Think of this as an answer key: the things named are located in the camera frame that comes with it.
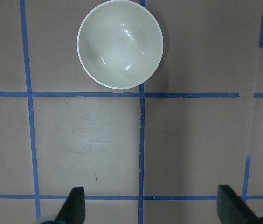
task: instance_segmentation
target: bowl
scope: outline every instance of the bowl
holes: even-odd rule
[[[91,10],[77,36],[80,62],[96,82],[129,89],[149,79],[163,54],[154,16],[129,0],[111,0]]]

